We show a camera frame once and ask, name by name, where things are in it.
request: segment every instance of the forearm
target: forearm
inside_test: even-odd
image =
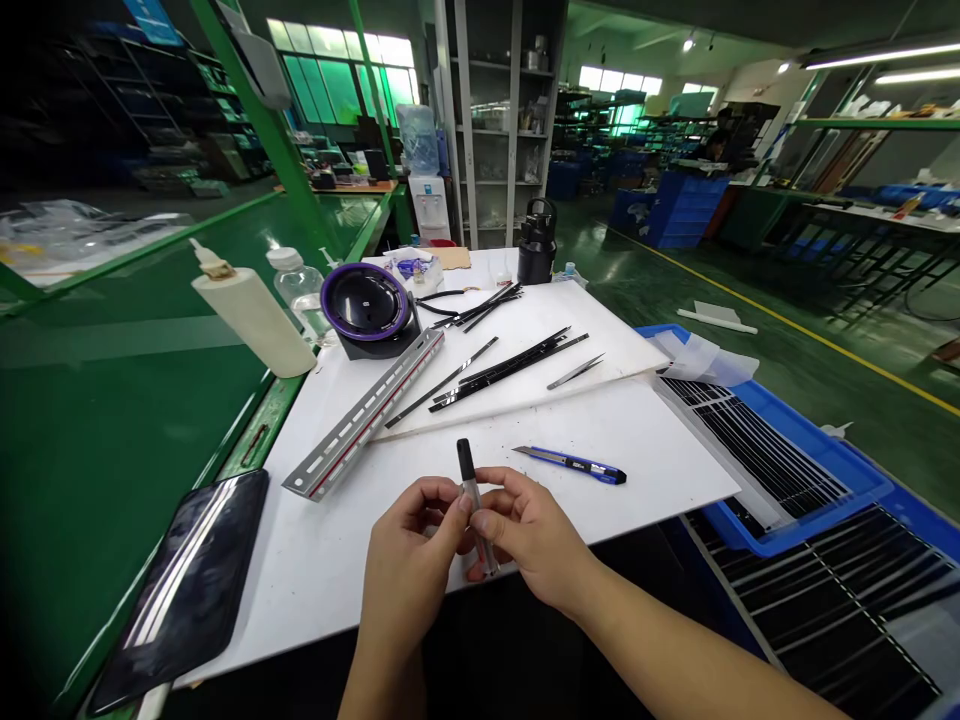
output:
[[[425,716],[420,647],[406,658],[377,647],[361,629],[340,702],[339,720],[416,720]]]
[[[588,574],[574,620],[659,720],[845,717],[601,563]]]

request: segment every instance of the aluminum ruler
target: aluminum ruler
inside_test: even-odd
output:
[[[443,345],[443,330],[424,330],[327,436],[283,481],[283,487],[320,502],[342,479],[380,429],[393,406]]]

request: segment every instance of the yellow floor line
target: yellow floor line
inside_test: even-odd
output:
[[[613,228],[608,227],[607,225],[605,225],[604,223],[600,222],[599,220],[594,220],[594,222],[597,223],[597,225],[599,225],[600,227],[606,228],[608,232],[614,232],[614,233],[616,233],[617,235],[619,235],[620,237],[623,237],[623,238],[626,238],[627,240],[630,240],[631,242],[637,244],[639,247],[642,247],[644,250],[647,250],[648,252],[653,253],[653,254],[656,255],[657,257],[663,258],[663,259],[666,260],[668,263],[671,263],[671,264],[673,264],[673,265],[676,265],[678,268],[681,268],[681,269],[683,269],[683,270],[686,270],[688,273],[690,273],[690,274],[693,275],[694,277],[698,277],[698,278],[700,278],[701,280],[710,283],[710,284],[713,285],[714,287],[720,288],[721,290],[723,290],[723,291],[726,292],[726,293],[730,293],[730,294],[733,295],[735,298],[738,298],[739,300],[743,300],[743,301],[744,301],[745,303],[747,303],[748,305],[752,305],[753,307],[757,308],[757,310],[762,310],[762,311],[765,312],[767,315],[776,318],[777,320],[779,320],[780,322],[782,322],[782,323],[784,323],[784,324],[786,324],[786,325],[789,325],[789,326],[792,327],[794,330],[799,330],[799,331],[802,332],[804,335],[807,335],[808,337],[812,337],[812,338],[813,338],[814,340],[816,340],[817,342],[823,343],[824,345],[826,345],[826,346],[827,346],[828,348],[830,348],[831,350],[836,350],[836,351],[837,351],[838,353],[840,353],[841,355],[844,355],[844,356],[850,358],[851,360],[860,363],[860,364],[863,365],[865,368],[868,368],[868,369],[870,369],[870,370],[873,370],[875,373],[877,373],[877,375],[881,375],[882,377],[885,377],[887,380],[891,380],[892,382],[895,382],[895,383],[896,383],[897,385],[899,385],[900,387],[906,388],[907,390],[909,390],[910,392],[912,392],[914,395],[919,395],[919,396],[922,397],[924,400],[927,400],[927,401],[929,401],[929,402],[932,402],[934,405],[936,405],[936,406],[939,407],[939,408],[942,408],[943,410],[946,410],[948,413],[952,413],[953,415],[956,415],[957,417],[960,417],[960,409],[955,408],[953,405],[951,405],[951,404],[948,403],[948,402],[944,402],[943,400],[941,400],[940,398],[936,397],[935,395],[931,395],[931,394],[928,393],[926,390],[921,390],[921,389],[918,388],[916,385],[913,385],[913,384],[911,384],[911,383],[908,383],[908,382],[907,382],[906,380],[904,380],[903,378],[897,377],[897,376],[894,375],[893,373],[887,372],[886,370],[884,370],[884,369],[881,368],[881,367],[877,367],[877,366],[874,365],[872,362],[870,362],[870,361],[868,361],[868,360],[864,360],[864,359],[863,359],[862,357],[860,357],[859,355],[855,355],[854,353],[850,352],[849,350],[846,350],[846,349],[840,347],[840,346],[837,345],[836,343],[830,342],[830,341],[827,340],[825,337],[822,337],[822,336],[820,336],[820,335],[817,335],[817,334],[816,334],[815,332],[813,332],[812,330],[807,330],[807,329],[806,329],[805,327],[803,327],[802,325],[798,325],[798,324],[795,323],[793,320],[791,320],[791,319],[789,319],[789,318],[785,318],[785,317],[784,317],[783,315],[781,315],[780,313],[774,312],[773,310],[771,310],[771,309],[768,308],[768,307],[764,307],[763,305],[761,305],[760,303],[756,302],[755,300],[751,300],[751,299],[748,298],[746,295],[741,295],[741,294],[738,293],[736,290],[731,290],[731,289],[728,288],[726,285],[721,285],[721,284],[718,283],[716,280],[711,280],[711,279],[708,278],[706,275],[704,275],[704,274],[702,274],[702,273],[699,273],[699,272],[697,272],[696,270],[693,270],[692,268],[688,268],[688,267],[687,267],[686,265],[684,265],[683,263],[677,262],[677,261],[674,260],[673,258],[664,255],[662,252],[659,252],[659,251],[657,251],[657,250],[654,250],[652,247],[650,247],[650,246],[648,246],[648,245],[644,245],[644,244],[643,244],[642,242],[640,242],[639,240],[636,240],[636,239],[630,237],[629,235],[624,235],[624,234],[623,234],[622,232],[620,232],[619,230],[614,230]]]

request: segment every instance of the hand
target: hand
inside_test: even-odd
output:
[[[358,648],[405,661],[436,619],[472,503],[450,478],[422,477],[377,520],[363,578]],[[439,526],[430,539],[422,533]]]
[[[494,544],[500,562],[516,560],[530,590],[547,605],[573,617],[586,597],[586,575],[599,561],[577,534],[553,495],[526,475],[506,467],[477,468],[477,481],[502,485],[481,498],[483,509],[470,518],[472,530],[458,552],[473,547],[472,533]],[[483,579],[479,563],[467,580]]]

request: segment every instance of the blue utility knife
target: blue utility knife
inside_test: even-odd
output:
[[[535,457],[538,460],[550,462],[554,465],[562,465],[571,470],[579,470],[587,475],[593,475],[597,480],[607,483],[607,485],[623,485],[623,483],[627,481],[627,474],[623,470],[618,470],[615,467],[604,465],[603,463],[598,463],[593,460],[585,460],[584,458],[565,455],[564,453],[553,450],[544,450],[543,448],[530,448],[526,445],[521,445],[518,448],[514,448],[514,450],[522,452],[524,455]]]

